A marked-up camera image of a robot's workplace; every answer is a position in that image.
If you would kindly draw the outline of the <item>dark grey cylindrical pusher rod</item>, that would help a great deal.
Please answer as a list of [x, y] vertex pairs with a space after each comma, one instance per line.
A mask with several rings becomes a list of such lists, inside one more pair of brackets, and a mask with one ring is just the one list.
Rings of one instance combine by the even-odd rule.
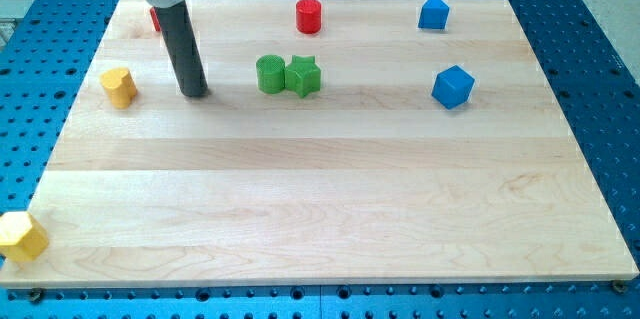
[[186, 2], [155, 7], [155, 12], [180, 92], [186, 97], [206, 96], [208, 85]]

